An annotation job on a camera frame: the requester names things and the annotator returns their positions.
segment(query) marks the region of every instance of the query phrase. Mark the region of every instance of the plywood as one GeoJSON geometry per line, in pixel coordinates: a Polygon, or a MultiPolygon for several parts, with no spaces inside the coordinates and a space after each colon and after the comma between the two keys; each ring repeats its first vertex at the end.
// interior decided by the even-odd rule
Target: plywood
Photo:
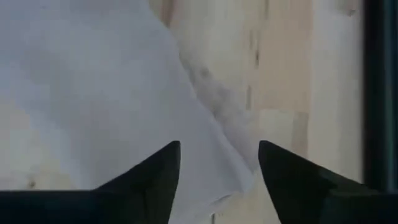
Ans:
{"type": "MultiPolygon", "coordinates": [[[[360,180],[360,1],[174,1],[182,56],[237,93],[263,139],[360,180]]],[[[279,222],[258,173],[215,217],[245,222],[279,222]]]]}

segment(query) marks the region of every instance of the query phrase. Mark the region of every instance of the white paper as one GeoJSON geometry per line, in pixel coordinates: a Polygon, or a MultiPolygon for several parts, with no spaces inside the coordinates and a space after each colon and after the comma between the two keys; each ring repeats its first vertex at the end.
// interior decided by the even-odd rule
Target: white paper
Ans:
{"type": "Polygon", "coordinates": [[[179,140],[171,223],[191,223],[251,173],[196,99],[145,0],[0,0],[0,90],[29,114],[79,189],[179,140]]]}

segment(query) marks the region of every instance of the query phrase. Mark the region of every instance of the wooden surface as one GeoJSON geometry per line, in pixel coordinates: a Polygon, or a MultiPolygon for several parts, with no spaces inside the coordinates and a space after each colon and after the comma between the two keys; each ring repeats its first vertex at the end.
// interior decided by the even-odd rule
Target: wooden surface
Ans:
{"type": "MultiPolygon", "coordinates": [[[[261,138],[361,180],[360,1],[174,0],[172,12],[182,57],[236,92],[261,138]]],[[[215,223],[279,223],[259,172],[215,223]]]]}

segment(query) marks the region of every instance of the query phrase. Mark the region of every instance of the paper sheet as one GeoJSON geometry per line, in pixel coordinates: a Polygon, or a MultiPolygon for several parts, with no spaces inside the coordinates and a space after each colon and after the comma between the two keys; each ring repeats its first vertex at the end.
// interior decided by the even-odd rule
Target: paper sheet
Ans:
{"type": "Polygon", "coordinates": [[[196,99],[145,0],[0,0],[0,91],[79,189],[182,143],[171,223],[192,223],[251,173],[196,99]]]}

